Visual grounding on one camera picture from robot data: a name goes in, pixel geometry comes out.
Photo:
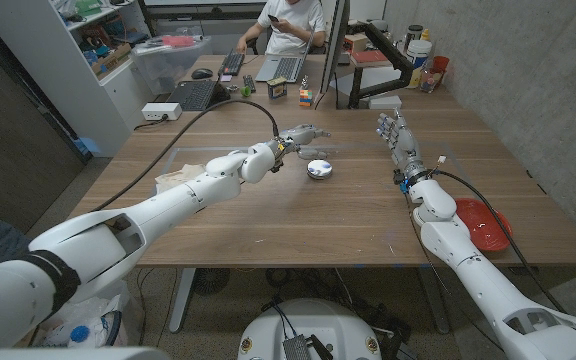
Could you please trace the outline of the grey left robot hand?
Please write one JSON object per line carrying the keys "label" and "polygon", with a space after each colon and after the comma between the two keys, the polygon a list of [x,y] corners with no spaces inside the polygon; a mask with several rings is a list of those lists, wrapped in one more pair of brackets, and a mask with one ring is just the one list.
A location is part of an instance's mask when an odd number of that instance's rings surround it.
{"label": "grey left robot hand", "polygon": [[303,160],[324,160],[328,157],[326,152],[307,145],[318,137],[329,137],[330,133],[312,124],[301,124],[294,128],[283,130],[278,136],[269,141],[268,146],[273,151],[275,162],[270,169],[276,173],[283,165],[283,157],[291,152]]}

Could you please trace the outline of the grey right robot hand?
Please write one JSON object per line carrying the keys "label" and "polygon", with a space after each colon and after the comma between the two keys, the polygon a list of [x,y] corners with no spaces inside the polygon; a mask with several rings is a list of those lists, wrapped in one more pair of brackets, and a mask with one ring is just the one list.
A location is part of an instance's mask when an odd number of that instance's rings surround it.
{"label": "grey right robot hand", "polygon": [[407,187],[423,180],[428,173],[423,165],[418,141],[409,129],[405,118],[397,109],[393,116],[381,113],[376,130],[391,151],[391,158],[398,169],[394,176],[398,184]]}

